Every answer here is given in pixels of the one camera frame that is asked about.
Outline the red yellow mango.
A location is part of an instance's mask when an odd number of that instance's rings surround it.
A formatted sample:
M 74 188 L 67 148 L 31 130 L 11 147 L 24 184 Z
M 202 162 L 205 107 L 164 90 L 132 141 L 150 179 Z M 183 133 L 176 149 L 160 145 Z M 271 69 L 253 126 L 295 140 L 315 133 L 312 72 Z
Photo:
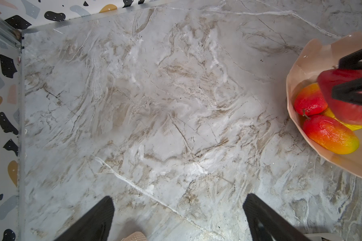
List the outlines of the red yellow mango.
M 360 146 L 352 130 L 328 116 L 318 114 L 309 117 L 304 121 L 302 130 L 311 140 L 336 154 L 351 154 Z

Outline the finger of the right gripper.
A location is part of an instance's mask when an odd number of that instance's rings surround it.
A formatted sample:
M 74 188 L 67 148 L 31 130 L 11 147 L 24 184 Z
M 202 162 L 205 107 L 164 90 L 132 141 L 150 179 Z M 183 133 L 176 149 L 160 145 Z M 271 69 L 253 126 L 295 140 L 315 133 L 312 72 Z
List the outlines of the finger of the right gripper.
M 339 60 L 339 69 L 362 69 L 362 49 Z
M 362 77 L 332 88 L 333 99 L 362 106 Z

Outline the red green apple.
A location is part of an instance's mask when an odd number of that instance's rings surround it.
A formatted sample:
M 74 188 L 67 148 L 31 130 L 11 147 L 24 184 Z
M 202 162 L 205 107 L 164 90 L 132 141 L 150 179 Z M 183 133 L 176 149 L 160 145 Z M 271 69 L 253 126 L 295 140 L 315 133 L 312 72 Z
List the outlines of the red green apple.
M 332 88 L 339 84 L 362 78 L 362 70 L 331 69 L 320 73 L 317 83 L 320 86 L 328 107 L 337 119 L 350 125 L 362 126 L 362 106 L 334 99 Z

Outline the yellow lemon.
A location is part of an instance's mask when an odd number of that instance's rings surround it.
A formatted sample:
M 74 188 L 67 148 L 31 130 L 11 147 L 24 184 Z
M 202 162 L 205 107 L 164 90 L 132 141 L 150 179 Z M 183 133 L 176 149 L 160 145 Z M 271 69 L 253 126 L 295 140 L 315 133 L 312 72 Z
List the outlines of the yellow lemon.
M 357 130 L 362 129 L 362 126 L 361 126 L 361 125 L 351 125 L 351 124 L 347 124 L 347 123 L 345 123 L 345 122 L 342 122 L 341 120 L 339 120 L 339 119 L 335 116 L 335 114 L 331 111 L 330 108 L 327 108 L 327 109 L 326 109 L 325 111 L 323 111 L 321 114 L 324 115 L 324 116 L 328 116 L 328 117 L 330 117 L 330 118 L 333 118 L 333 119 L 337 120 L 338 122 L 340 122 L 341 124 L 343 124 L 345 127 L 349 128 L 349 129 L 352 130 L 352 131 L 357 131 Z

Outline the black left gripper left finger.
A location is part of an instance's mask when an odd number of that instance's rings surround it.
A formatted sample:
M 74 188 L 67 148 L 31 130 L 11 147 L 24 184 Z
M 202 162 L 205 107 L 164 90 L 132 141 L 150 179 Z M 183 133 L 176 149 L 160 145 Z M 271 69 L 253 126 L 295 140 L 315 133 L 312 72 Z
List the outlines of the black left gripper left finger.
M 112 198 L 105 196 L 56 240 L 107 241 L 114 212 L 115 208 Z

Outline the pink faceted fruit bowl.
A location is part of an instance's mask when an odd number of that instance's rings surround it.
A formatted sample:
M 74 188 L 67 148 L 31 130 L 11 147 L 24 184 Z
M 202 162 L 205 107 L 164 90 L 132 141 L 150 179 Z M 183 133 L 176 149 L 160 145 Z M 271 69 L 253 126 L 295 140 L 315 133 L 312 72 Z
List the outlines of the pink faceted fruit bowl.
M 302 130 L 305 118 L 293 107 L 299 91 L 316 82 L 318 75 L 338 64 L 340 58 L 362 49 L 362 32 L 353 32 L 331 44 L 324 45 L 318 39 L 312 39 L 302 50 L 286 78 L 287 110 L 305 141 L 326 161 L 362 178 L 362 129 L 355 131 L 360 140 L 359 148 L 348 155 L 335 154 L 318 145 Z

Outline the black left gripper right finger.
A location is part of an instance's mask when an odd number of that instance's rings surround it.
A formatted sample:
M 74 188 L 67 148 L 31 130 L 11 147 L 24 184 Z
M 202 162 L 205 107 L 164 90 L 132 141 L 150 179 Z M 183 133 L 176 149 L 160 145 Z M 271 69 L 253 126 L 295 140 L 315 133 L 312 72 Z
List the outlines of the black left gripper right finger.
M 309 240 L 253 193 L 247 195 L 243 210 L 254 241 Z

